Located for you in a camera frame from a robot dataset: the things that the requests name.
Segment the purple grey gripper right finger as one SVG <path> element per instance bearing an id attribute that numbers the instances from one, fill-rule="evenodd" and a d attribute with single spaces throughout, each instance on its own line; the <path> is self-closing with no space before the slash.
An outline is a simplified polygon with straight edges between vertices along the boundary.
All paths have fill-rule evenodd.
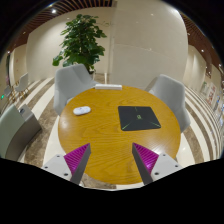
<path id="1" fill-rule="evenodd" d="M 132 144 L 132 154 L 145 185 L 182 169 L 168 154 L 157 154 L 137 143 Z"/>

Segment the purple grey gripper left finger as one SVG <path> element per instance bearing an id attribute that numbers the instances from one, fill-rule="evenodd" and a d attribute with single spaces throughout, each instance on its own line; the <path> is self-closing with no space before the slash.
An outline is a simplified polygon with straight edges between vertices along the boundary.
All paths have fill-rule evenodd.
<path id="1" fill-rule="evenodd" d="M 66 155 L 55 155 L 42 169 L 79 185 L 90 154 L 90 144 L 85 144 Z"/>

